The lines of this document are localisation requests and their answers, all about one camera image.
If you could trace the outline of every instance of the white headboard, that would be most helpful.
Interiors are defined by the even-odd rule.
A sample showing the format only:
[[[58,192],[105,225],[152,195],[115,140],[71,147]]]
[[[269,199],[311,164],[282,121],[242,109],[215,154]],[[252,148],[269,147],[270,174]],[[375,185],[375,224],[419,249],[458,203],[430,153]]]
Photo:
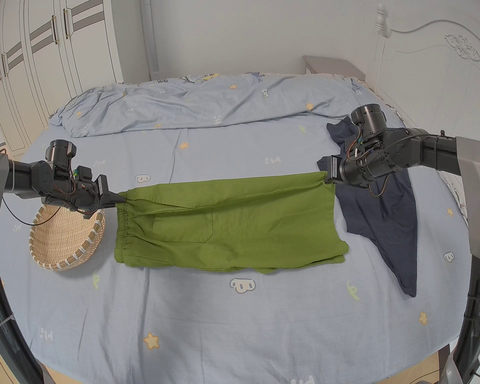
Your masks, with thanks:
[[[377,29],[369,86],[407,126],[480,140],[480,2],[379,4]]]

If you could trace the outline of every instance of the white wall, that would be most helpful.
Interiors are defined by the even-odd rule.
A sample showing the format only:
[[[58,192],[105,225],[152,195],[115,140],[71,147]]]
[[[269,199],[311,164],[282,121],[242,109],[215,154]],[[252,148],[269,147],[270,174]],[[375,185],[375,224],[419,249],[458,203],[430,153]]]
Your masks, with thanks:
[[[379,0],[151,0],[160,73],[305,73],[303,55],[367,73]]]

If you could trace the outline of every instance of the star print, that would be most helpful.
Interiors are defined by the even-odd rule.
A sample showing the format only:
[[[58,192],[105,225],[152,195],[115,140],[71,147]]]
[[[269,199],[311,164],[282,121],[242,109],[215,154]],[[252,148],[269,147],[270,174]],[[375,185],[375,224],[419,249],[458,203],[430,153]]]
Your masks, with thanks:
[[[419,322],[421,322],[423,325],[427,324],[428,319],[427,319],[427,314],[425,312],[420,312]]]
[[[160,348],[158,346],[158,336],[153,336],[151,332],[148,332],[148,336],[144,338],[144,342],[147,344],[149,350]]]

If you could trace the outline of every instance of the wicker basket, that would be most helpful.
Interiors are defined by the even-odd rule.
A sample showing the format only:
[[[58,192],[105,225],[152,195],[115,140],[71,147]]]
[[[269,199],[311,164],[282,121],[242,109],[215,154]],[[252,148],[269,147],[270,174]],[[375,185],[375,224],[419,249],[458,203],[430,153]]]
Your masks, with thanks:
[[[57,209],[51,205],[41,206],[33,223],[49,219]],[[80,213],[60,208],[50,221],[30,228],[30,254],[42,268],[64,271],[88,260],[100,243],[104,230],[103,210],[85,220]]]

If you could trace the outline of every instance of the carved floral ornament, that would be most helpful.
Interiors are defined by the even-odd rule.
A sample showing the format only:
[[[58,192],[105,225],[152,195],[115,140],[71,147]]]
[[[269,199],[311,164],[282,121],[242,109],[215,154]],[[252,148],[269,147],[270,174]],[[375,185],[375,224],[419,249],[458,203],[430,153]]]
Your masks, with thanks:
[[[466,60],[470,58],[473,61],[480,61],[480,54],[472,47],[465,37],[461,35],[445,35],[445,38],[448,41],[448,44],[455,49],[461,58]]]

